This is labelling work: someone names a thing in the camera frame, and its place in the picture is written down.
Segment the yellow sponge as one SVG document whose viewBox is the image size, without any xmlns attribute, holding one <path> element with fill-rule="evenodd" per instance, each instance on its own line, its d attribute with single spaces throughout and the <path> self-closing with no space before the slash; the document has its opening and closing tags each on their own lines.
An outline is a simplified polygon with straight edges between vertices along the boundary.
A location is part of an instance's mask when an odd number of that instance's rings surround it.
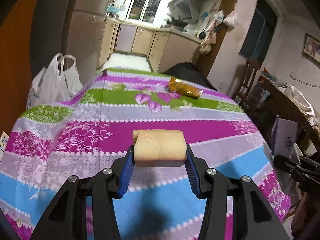
<svg viewBox="0 0 320 240">
<path fill-rule="evenodd" d="M 180 167 L 187 159 L 182 131 L 139 129 L 133 131 L 133 152 L 138 167 Z"/>
</svg>

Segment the kitchen counter cabinets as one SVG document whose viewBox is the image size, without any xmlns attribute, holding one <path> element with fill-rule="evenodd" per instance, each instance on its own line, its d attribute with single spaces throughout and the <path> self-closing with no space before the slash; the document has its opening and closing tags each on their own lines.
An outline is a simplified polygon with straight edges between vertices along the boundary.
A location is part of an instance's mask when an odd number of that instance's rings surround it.
<svg viewBox="0 0 320 240">
<path fill-rule="evenodd" d="M 113 53 L 146 58 L 153 72 L 164 72 L 178 63 L 195 63 L 201 40 L 175 28 L 153 28 L 132 22 L 105 19 L 97 69 Z"/>
</svg>

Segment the kitchen window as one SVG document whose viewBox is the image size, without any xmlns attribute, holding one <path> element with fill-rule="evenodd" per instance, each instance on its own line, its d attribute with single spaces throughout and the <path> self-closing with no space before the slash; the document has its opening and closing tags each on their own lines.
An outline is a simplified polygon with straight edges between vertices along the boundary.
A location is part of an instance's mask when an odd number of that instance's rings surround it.
<svg viewBox="0 0 320 240">
<path fill-rule="evenodd" d="M 131 0 L 126 19 L 152 24 L 160 2 L 161 0 Z"/>
</svg>

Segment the white cloth pile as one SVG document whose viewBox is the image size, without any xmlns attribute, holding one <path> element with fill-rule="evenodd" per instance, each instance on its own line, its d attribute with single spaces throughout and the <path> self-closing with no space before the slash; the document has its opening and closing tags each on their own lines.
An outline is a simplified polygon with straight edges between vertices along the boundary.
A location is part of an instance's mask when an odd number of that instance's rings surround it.
<svg viewBox="0 0 320 240">
<path fill-rule="evenodd" d="M 305 96 L 295 86 L 289 85 L 286 88 L 277 87 L 285 96 L 287 96 L 298 109 L 307 117 L 319 117 L 318 112 L 313 105 L 308 102 Z"/>
</svg>

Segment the dark wooden dining table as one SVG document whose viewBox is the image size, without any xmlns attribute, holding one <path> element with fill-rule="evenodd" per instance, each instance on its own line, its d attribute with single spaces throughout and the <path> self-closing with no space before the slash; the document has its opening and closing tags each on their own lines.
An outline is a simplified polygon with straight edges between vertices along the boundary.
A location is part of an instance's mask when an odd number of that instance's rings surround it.
<svg viewBox="0 0 320 240">
<path fill-rule="evenodd" d="M 268 145 L 276 117 L 298 123 L 297 144 L 304 150 L 307 140 L 319 151 L 319 135 L 298 107 L 268 79 L 262 77 L 247 98 L 246 113 L 253 121 Z"/>
</svg>

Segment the orange snack box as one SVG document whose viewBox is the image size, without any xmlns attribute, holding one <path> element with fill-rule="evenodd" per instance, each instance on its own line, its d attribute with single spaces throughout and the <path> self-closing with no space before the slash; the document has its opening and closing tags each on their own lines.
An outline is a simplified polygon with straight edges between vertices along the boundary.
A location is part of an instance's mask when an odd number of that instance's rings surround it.
<svg viewBox="0 0 320 240">
<path fill-rule="evenodd" d="M 168 83 L 169 90 L 194 99 L 201 97 L 203 90 L 183 83 L 180 79 L 172 77 Z"/>
</svg>

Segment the colourful striped tablecloth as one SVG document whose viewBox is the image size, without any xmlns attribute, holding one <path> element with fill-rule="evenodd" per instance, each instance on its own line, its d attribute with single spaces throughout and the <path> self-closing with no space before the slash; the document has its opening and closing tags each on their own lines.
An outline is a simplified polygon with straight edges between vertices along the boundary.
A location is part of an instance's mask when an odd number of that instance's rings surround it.
<svg viewBox="0 0 320 240">
<path fill-rule="evenodd" d="M 164 150 L 188 144 L 223 175 L 251 177 L 284 219 L 290 198 L 250 118 L 220 92 L 205 89 L 193 99 L 170 92 L 169 80 L 163 74 L 108 69 L 72 100 L 22 113 L 1 162 L 1 211 L 21 239 L 31 237 L 69 176 L 94 176 L 131 145 L 137 159 L 163 160 Z"/>
</svg>

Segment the black cloth covered chair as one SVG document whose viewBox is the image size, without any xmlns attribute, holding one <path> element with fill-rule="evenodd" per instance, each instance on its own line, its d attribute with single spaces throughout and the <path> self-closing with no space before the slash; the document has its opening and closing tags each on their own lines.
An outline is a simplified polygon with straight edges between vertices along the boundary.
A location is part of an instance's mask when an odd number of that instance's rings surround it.
<svg viewBox="0 0 320 240">
<path fill-rule="evenodd" d="M 177 77 L 179 79 L 196 83 L 204 87 L 217 91 L 212 84 L 204 78 L 196 67 L 190 62 L 178 63 L 168 70 L 162 72 L 162 74 Z"/>
</svg>

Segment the white plastic bag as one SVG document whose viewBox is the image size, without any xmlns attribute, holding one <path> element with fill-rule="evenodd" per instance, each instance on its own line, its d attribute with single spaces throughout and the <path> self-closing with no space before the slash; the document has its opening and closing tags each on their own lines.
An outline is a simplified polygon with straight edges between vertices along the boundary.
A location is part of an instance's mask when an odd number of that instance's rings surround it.
<svg viewBox="0 0 320 240">
<path fill-rule="evenodd" d="M 52 58 L 48 67 L 42 68 L 34 77 L 29 89 L 26 109 L 41 104 L 68 101 L 82 88 L 76 58 L 58 53 Z"/>
</svg>

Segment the wooden chair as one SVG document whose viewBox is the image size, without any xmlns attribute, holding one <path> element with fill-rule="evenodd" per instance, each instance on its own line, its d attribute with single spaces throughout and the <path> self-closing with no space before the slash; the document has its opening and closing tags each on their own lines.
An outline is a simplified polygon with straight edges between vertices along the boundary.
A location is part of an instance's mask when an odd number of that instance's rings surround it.
<svg viewBox="0 0 320 240">
<path fill-rule="evenodd" d="M 239 106 L 242 106 L 246 102 L 247 96 L 253 86 L 255 76 L 260 70 L 261 64 L 253 58 L 249 58 L 245 64 L 245 72 L 240 79 L 240 83 L 237 86 L 232 99 L 240 98 Z"/>
</svg>

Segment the framed picture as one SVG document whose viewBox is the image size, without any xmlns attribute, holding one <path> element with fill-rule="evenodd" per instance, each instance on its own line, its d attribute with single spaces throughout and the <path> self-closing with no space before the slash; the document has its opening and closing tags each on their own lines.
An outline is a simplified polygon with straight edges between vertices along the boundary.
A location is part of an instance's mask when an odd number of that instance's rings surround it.
<svg viewBox="0 0 320 240">
<path fill-rule="evenodd" d="M 308 33 L 305 34 L 302 56 L 320 68 L 320 41 Z"/>
</svg>

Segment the range hood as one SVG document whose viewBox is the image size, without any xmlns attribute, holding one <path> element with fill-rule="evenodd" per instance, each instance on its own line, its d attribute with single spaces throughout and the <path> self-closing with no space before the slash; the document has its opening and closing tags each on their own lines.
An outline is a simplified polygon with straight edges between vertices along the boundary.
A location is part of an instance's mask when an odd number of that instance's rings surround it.
<svg viewBox="0 0 320 240">
<path fill-rule="evenodd" d="M 172 0 L 168 3 L 174 18 L 189 23 L 197 22 L 200 13 L 200 2 L 198 0 Z"/>
</svg>

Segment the beige refrigerator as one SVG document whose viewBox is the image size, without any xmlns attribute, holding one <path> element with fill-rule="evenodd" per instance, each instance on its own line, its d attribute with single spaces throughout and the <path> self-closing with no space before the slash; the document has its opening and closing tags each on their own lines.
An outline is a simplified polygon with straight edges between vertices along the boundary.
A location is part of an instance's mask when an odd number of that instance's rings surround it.
<svg viewBox="0 0 320 240">
<path fill-rule="evenodd" d="M 76 58 L 82 84 L 95 77 L 110 1 L 37 0 L 29 49 L 32 76 L 63 53 Z"/>
</svg>

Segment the orange wooden cabinet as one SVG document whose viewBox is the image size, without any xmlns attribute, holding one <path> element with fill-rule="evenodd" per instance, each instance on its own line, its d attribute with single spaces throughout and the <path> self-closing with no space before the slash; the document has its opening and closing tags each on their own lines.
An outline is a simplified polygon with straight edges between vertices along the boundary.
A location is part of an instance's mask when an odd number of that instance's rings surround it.
<svg viewBox="0 0 320 240">
<path fill-rule="evenodd" d="M 26 109 L 31 85 L 31 25 L 37 0 L 17 0 L 1 24 L 1 132 Z"/>
</svg>

